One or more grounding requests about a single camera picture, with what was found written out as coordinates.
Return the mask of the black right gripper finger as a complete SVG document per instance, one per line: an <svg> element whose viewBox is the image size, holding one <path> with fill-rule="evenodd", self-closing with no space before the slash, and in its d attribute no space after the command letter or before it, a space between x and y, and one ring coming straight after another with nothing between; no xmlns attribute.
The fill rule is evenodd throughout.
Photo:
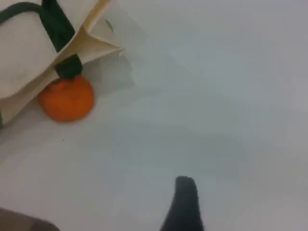
<svg viewBox="0 0 308 231"><path fill-rule="evenodd" d="M178 176L167 216L161 231L204 231L199 197L193 178Z"/></svg>

